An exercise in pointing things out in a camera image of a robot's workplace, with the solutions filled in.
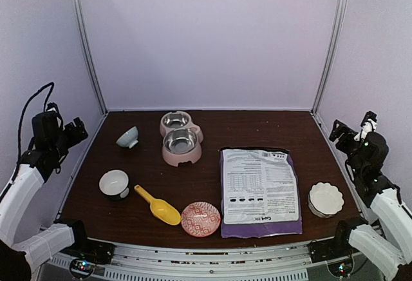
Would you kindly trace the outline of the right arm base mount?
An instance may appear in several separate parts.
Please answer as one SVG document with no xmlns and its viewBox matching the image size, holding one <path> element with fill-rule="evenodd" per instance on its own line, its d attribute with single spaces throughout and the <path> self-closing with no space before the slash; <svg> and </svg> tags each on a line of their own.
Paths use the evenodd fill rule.
<svg viewBox="0 0 412 281">
<path fill-rule="evenodd" d="M 328 272 L 335 278 L 349 278 L 354 268 L 353 250 L 340 246 L 334 239 L 313 240 L 308 245 L 312 263 L 325 262 Z"/>
</svg>

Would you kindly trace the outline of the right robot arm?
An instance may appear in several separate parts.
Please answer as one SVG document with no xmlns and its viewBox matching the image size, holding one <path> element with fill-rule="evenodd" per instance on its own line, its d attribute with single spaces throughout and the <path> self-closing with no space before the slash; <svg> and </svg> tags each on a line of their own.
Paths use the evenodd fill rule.
<svg viewBox="0 0 412 281">
<path fill-rule="evenodd" d="M 411 263 L 411 210 L 402 200 L 400 188 L 381 172 L 389 147 L 376 127 L 376 115 L 370 111 L 362 120 L 360 132 L 336 120 L 329 140 L 347 156 L 345 166 L 355 191 L 387 227 L 397 245 L 377 234 L 364 219 L 354 218 L 339 223 L 330 251 L 341 257 L 355 248 L 387 280 L 393 280 L 401 267 Z"/>
</svg>

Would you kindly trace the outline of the yellow plastic scoop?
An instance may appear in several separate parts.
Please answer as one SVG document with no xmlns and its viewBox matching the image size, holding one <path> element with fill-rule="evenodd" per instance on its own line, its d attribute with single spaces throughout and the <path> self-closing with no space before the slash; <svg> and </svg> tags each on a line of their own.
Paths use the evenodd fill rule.
<svg viewBox="0 0 412 281">
<path fill-rule="evenodd" d="M 168 202 L 162 199 L 154 198 L 138 184 L 134 187 L 134 190 L 149 204 L 151 213 L 154 217 L 170 226 L 177 226 L 180 224 L 180 212 Z"/>
</svg>

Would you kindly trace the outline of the purple puppy food bag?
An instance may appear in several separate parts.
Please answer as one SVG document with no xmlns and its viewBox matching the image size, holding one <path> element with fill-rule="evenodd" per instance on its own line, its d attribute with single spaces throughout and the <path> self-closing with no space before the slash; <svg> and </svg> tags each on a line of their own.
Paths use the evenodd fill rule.
<svg viewBox="0 0 412 281">
<path fill-rule="evenodd" d="M 220 180 L 223 238 L 302 234 L 298 179 L 288 150 L 222 148 Z"/>
</svg>

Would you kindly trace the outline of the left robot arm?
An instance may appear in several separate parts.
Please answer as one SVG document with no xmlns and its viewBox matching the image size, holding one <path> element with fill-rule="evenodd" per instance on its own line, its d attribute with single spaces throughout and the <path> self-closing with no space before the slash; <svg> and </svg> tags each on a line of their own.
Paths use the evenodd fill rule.
<svg viewBox="0 0 412 281">
<path fill-rule="evenodd" d="M 23 242 L 15 242 L 17 227 L 36 193 L 61 169 L 69 149 L 88 138 L 78 117 L 63 124 L 55 110 L 37 114 L 32 129 L 28 149 L 19 156 L 1 192 L 1 280 L 30 280 L 39 266 L 67 247 L 79 258 L 93 251 L 80 220 L 58 221 Z"/>
</svg>

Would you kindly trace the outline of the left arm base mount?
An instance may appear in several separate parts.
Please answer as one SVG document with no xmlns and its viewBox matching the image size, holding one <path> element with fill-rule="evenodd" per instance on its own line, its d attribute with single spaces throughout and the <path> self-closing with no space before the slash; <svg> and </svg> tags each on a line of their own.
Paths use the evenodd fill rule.
<svg viewBox="0 0 412 281">
<path fill-rule="evenodd" d="M 85 246 L 72 246 L 65 250 L 73 257 L 69 264 L 69 272 L 73 277 L 84 280 L 90 277 L 99 265 L 110 264 L 115 251 L 115 245 L 87 239 Z"/>
</svg>

